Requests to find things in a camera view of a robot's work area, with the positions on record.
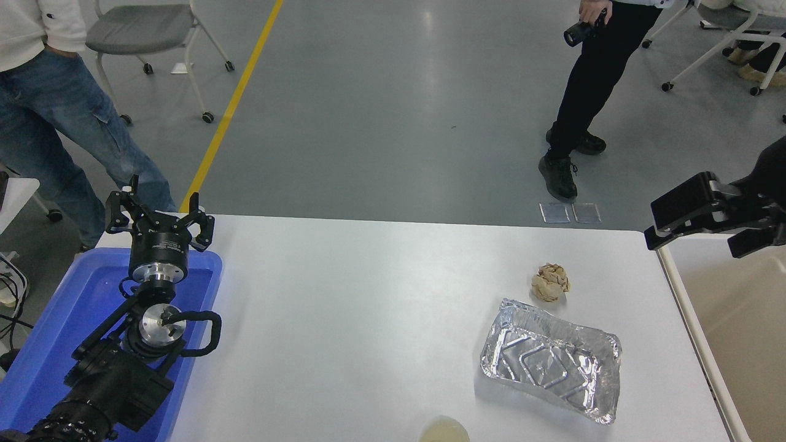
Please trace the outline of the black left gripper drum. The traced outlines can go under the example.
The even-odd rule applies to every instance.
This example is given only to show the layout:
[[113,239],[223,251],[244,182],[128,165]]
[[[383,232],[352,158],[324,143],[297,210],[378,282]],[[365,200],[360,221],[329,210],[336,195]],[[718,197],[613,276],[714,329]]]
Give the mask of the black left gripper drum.
[[187,268],[190,234],[175,228],[181,224],[179,218],[162,212],[136,212],[132,219],[129,268],[155,263]]

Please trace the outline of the person's hand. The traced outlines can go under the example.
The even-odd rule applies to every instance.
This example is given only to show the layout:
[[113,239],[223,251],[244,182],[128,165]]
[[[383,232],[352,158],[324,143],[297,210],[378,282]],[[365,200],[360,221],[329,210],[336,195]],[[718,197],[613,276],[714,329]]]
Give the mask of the person's hand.
[[581,0],[578,7],[579,21],[595,25],[603,11],[605,11],[605,14],[602,21],[604,25],[607,25],[613,16],[612,1]]

